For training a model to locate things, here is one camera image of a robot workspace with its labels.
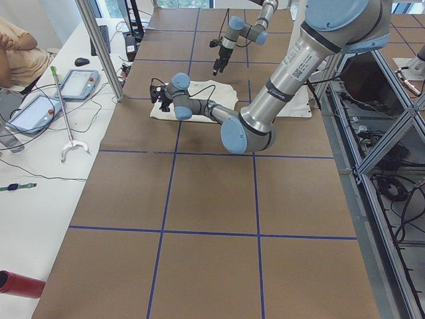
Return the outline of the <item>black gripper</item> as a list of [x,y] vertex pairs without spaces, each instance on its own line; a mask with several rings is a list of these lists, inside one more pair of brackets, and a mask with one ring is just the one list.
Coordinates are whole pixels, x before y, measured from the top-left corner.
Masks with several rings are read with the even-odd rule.
[[218,58],[214,62],[212,75],[216,76],[218,73],[222,73],[224,70],[224,62],[229,61],[233,52],[233,49],[225,47],[220,39],[213,39],[209,43],[210,48],[219,47]]
[[151,84],[149,87],[150,99],[151,103],[155,104],[156,102],[160,102],[160,111],[162,112],[170,112],[170,105],[172,103],[172,99],[168,98],[165,93],[166,85],[153,85]]

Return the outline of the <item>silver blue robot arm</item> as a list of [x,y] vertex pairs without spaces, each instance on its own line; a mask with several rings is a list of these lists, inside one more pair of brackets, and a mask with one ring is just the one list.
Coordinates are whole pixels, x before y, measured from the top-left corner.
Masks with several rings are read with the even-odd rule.
[[218,72],[223,73],[227,66],[236,42],[239,37],[244,37],[250,42],[263,45],[268,38],[268,26],[276,10],[278,9],[278,1],[265,0],[265,1],[252,1],[262,7],[262,10],[256,20],[251,25],[244,19],[231,16],[228,20],[228,28],[226,34],[218,39],[213,39],[209,47],[220,47],[219,57],[215,60],[212,74],[217,75]]
[[276,139],[273,120],[325,57],[383,48],[390,36],[391,1],[307,1],[300,36],[253,102],[239,112],[211,99],[189,96],[190,78],[177,73],[168,84],[151,85],[152,102],[178,120],[205,116],[221,125],[223,146],[234,154],[258,152]]

